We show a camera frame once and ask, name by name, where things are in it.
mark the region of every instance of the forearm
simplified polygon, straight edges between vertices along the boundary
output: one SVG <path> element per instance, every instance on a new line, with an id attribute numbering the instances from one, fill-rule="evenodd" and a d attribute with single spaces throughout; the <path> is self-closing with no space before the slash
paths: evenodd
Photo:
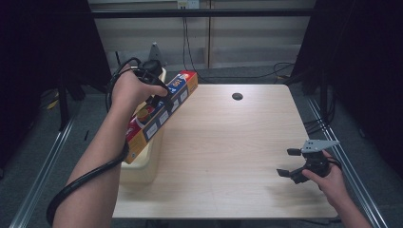
<path id="1" fill-rule="evenodd" d="M 346 228 L 372 227 L 350 198 L 344 200 L 343 202 L 339 202 L 337 205 L 335 205 L 335 209 L 337 210 L 338 215 Z"/>
<path id="2" fill-rule="evenodd" d="M 91 144 L 74 167 L 67 184 L 116 159 L 122 153 L 127 123 L 133 110 L 134 105 L 112 106 Z M 117 165 L 73 192 L 59 206 L 54 226 L 109 226 L 119 188 L 120 167 Z"/>

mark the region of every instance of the wooden table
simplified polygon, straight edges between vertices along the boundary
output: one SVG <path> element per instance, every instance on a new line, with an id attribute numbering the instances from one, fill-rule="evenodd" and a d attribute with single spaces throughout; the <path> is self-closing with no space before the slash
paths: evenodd
<path id="1" fill-rule="evenodd" d="M 199 85 L 165 124 L 155 180 L 121 183 L 114 218 L 333 218 L 315 183 L 277 173 L 305 163 L 286 149 L 307 139 L 287 86 Z"/>

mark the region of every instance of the metal frame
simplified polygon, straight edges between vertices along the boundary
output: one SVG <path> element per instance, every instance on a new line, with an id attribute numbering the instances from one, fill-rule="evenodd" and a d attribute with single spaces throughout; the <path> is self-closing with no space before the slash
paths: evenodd
<path id="1" fill-rule="evenodd" d="M 308 100 L 309 106 L 311 107 L 312 112 L 317 118 L 317 122 L 321 125 L 323 129 L 323 134 L 326 139 L 329 141 L 338 141 L 335 133 L 332 128 L 328 126 L 325 122 L 323 122 L 320 118 L 320 108 L 317 102 L 314 99 Z M 362 205 L 365 213 L 367 214 L 368 219 L 370 220 L 373 227 L 386 228 L 388 225 L 386 224 L 385 219 L 380 214 L 379 208 L 377 207 L 374 199 L 371 197 L 370 193 L 367 191 L 366 187 L 361 181 L 361 178 L 356 173 L 353 165 L 350 163 L 346 153 L 341 147 L 341 144 L 333 147 L 336 158 L 343 165 L 343 173 L 345 174 L 347 180 L 351 184 L 355 195 L 357 196 L 359 202 Z"/>
<path id="2" fill-rule="evenodd" d="M 158 10 L 93 10 L 96 19 L 161 18 L 161 17 L 277 17 L 326 15 L 335 11 L 317 9 L 158 9 Z"/>
<path id="3" fill-rule="evenodd" d="M 73 123 L 75 117 L 78 115 L 80 111 L 81 103 L 77 104 L 77 107 L 74 110 L 73 115 L 70 120 L 66 123 L 66 127 L 63 131 L 60 131 L 56 137 L 56 140 L 51 147 L 48 156 L 42 165 L 41 170 L 38 173 L 38 176 L 35 179 L 35 182 L 29 189 L 28 194 L 24 198 L 23 203 L 18 209 L 14 219 L 11 222 L 10 228 L 14 227 L 27 227 L 29 223 L 29 219 L 32 216 L 32 213 L 35 209 L 35 206 L 44 191 L 45 184 L 48 181 L 48 177 L 50 176 L 51 170 L 54 164 L 59 157 L 61 150 L 63 149 L 63 145 L 65 144 L 67 137 L 70 133 L 71 128 L 73 127 Z"/>

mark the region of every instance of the human hand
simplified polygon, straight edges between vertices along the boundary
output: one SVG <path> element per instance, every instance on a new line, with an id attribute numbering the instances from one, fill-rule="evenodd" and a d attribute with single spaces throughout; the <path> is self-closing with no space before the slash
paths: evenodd
<path id="1" fill-rule="evenodd" d="M 134 109 L 144 102 L 151 95 L 164 97 L 167 95 L 166 89 L 159 85 L 147 85 L 142 83 L 133 71 L 129 70 L 121 75 L 116 82 L 112 92 L 112 107 L 127 107 Z"/>
<path id="2" fill-rule="evenodd" d="M 327 151 L 323 150 L 325 157 L 332 157 Z M 344 184 L 343 174 L 337 165 L 330 164 L 330 173 L 322 178 L 314 172 L 304 169 L 302 174 L 308 179 L 319 185 L 320 189 L 326 195 L 327 200 L 333 207 L 338 207 L 344 200 L 349 200 L 349 194 Z"/>

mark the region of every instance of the cable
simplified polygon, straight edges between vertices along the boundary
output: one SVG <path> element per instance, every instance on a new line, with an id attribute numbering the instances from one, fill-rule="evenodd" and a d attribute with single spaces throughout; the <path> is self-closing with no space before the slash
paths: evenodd
<path id="1" fill-rule="evenodd" d="M 115 51 L 115 55 L 116 55 L 116 61 L 118 62 L 118 65 L 121 65 L 121 58 L 119 58 L 119 53 L 118 51 Z"/>
<path id="2" fill-rule="evenodd" d="M 54 89 L 52 89 L 52 90 L 48 91 L 47 93 L 42 94 L 42 95 L 41 95 L 41 98 L 45 98 L 45 97 L 47 97 L 48 95 L 50 95 L 51 93 L 53 93 L 55 90 L 57 90 L 57 89 L 56 89 L 56 88 L 54 88 Z"/>
<path id="3" fill-rule="evenodd" d="M 293 63 L 277 63 L 277 64 L 275 64 L 275 65 L 273 66 L 273 68 L 275 68 L 277 65 L 280 65 L 280 64 L 288 64 L 288 65 L 285 66 L 285 67 L 283 67 L 283 68 L 280 68 L 279 70 L 274 70 L 273 72 L 270 72 L 270 73 L 267 73 L 267 74 L 263 74 L 263 75 L 260 75 L 260 76 L 247 76 L 247 77 L 246 77 L 246 76 L 245 76 L 245 77 L 217 77 L 217 76 L 216 76 L 216 77 L 202 77 L 202 76 L 200 75 L 200 73 L 195 69 L 195 66 L 194 66 L 194 64 L 193 64 L 193 58 L 192 58 L 192 54 L 191 54 L 191 52 L 190 52 L 189 36 L 188 36 L 188 32 L 187 32 L 187 20 L 186 20 L 185 17 L 183 17 L 183 50 L 182 50 L 182 59 L 183 59 L 183 66 L 184 66 L 184 68 L 187 70 L 187 67 L 186 67 L 186 64 L 185 64 L 185 61 L 184 61 L 184 49 L 185 49 L 185 43 L 186 43 L 186 42 L 187 42 L 187 50 L 188 50 L 188 53 L 189 53 L 189 58 L 190 58 L 190 62 L 191 62 L 191 64 L 192 64 L 193 70 L 199 75 L 199 77 L 200 77 L 202 80 L 204 80 L 205 82 L 210 83 L 210 84 L 214 84 L 214 82 L 211 82 L 211 81 L 209 81 L 209 80 L 207 80 L 207 79 L 220 79 L 220 78 L 223 78 L 223 79 L 232 79 L 232 78 L 234 78 L 234 79 L 243 79 L 243 78 L 245 78 L 245 79 L 258 79 L 258 78 L 264 78 L 264 77 L 267 77 L 267 76 L 271 76 L 271 75 L 273 75 L 273 74 L 277 74 L 278 72 L 284 70 L 285 68 L 288 68 L 288 67 L 294 65 Z"/>
<path id="4" fill-rule="evenodd" d="M 53 104 L 53 103 L 55 103 L 55 102 L 57 102 L 57 101 L 59 101 L 59 96 L 53 98 L 50 102 L 41 105 L 39 108 L 42 109 L 42 108 L 44 108 L 44 107 L 46 107 L 46 106 L 49 106 L 49 105 L 51 105 L 51 104 Z"/>
<path id="5" fill-rule="evenodd" d="M 113 161 L 107 162 L 98 168 L 95 168 L 88 173 L 84 174 L 77 180 L 71 182 L 68 186 L 62 189 L 50 202 L 48 209 L 47 209 L 47 221 L 51 226 L 53 224 L 54 216 L 56 214 L 56 210 L 59 205 L 75 190 L 81 187 L 83 184 L 91 181 L 92 179 L 98 177 L 99 175 L 103 174 L 105 171 L 115 167 L 116 165 L 122 163 L 125 160 L 125 157 L 128 154 L 128 144 L 125 142 L 123 153 Z"/>
<path id="6" fill-rule="evenodd" d="M 186 64 L 184 62 L 184 47 L 185 47 L 185 41 L 187 42 L 187 51 L 189 53 L 189 58 L 190 58 L 190 63 L 192 64 L 193 70 L 195 70 L 195 72 L 198 74 L 199 78 L 201 78 L 203 81 L 210 83 L 210 84 L 214 84 L 213 82 L 206 80 L 204 77 L 202 77 L 202 75 L 195 69 L 195 65 L 193 64 L 193 58 L 192 58 L 192 54 L 190 52 L 190 44 L 189 44 L 189 36 L 187 33 L 187 20 L 185 17 L 183 17 L 183 66 L 184 68 L 187 70 L 186 68 Z"/>
<path id="7" fill-rule="evenodd" d="M 335 117 L 335 113 L 336 113 L 336 95 L 335 95 L 335 93 L 333 93 L 332 102 L 331 102 L 329 111 L 327 113 L 328 113 L 327 117 L 321 117 L 317 120 L 313 120 L 313 121 L 304 123 L 308 135 L 312 135 L 320 130 L 323 130 L 325 127 L 329 126 L 330 123 L 333 121 L 333 119 Z"/>
<path id="8" fill-rule="evenodd" d="M 275 85 L 276 83 L 277 83 L 277 80 L 278 80 L 278 75 L 277 75 L 277 72 L 278 71 L 276 71 L 276 66 L 277 65 L 288 65 L 287 67 L 289 67 L 289 66 L 293 66 L 294 64 L 292 64 L 292 63 L 276 63 L 274 66 L 273 66 L 273 71 L 276 73 L 276 79 L 275 79 L 275 81 L 273 82 L 273 85 Z"/>
<path id="9" fill-rule="evenodd" d="M 123 64 L 121 64 L 118 69 L 116 70 L 116 72 L 113 74 L 112 79 L 109 82 L 109 85 L 107 87 L 107 93 L 106 93 L 106 110 L 109 111 L 110 107 L 112 106 L 112 91 L 113 91 L 113 87 L 115 86 L 116 82 L 118 81 L 119 77 L 124 73 L 127 72 L 129 70 L 132 69 L 132 67 L 130 67 L 129 69 L 125 69 L 123 70 L 123 68 L 131 61 L 135 60 L 138 64 L 138 66 L 140 65 L 141 61 L 135 57 L 130 58 L 129 60 L 125 61 Z M 91 171 L 89 171 L 88 173 L 84 174 L 83 176 L 81 176 L 80 178 L 78 178 L 77 180 L 74 180 L 73 182 L 71 182 L 69 185 L 67 185 L 66 187 L 64 187 L 50 202 L 50 204 L 48 205 L 48 209 L 47 209 L 47 221 L 50 224 L 50 226 L 53 224 L 53 220 L 54 220 L 54 216 L 56 214 L 56 210 L 59 207 L 59 205 L 75 190 L 77 190 L 80 186 L 82 186 L 83 184 L 87 183 L 88 181 L 98 177 L 99 175 L 103 174 L 105 171 L 115 167 L 116 165 L 122 163 L 125 160 L 125 157 L 128 154 L 128 149 L 129 146 L 127 144 L 127 142 L 125 142 L 124 148 L 122 150 L 122 154 L 112 160 L 109 161 Z"/>
<path id="10" fill-rule="evenodd" d="M 312 221 L 312 220 L 308 220 L 308 219 L 299 219 L 299 221 L 311 223 L 311 224 L 314 224 L 314 225 L 328 226 L 328 225 L 330 225 L 332 223 L 340 223 L 341 219 L 328 220 L 328 223 Z"/>

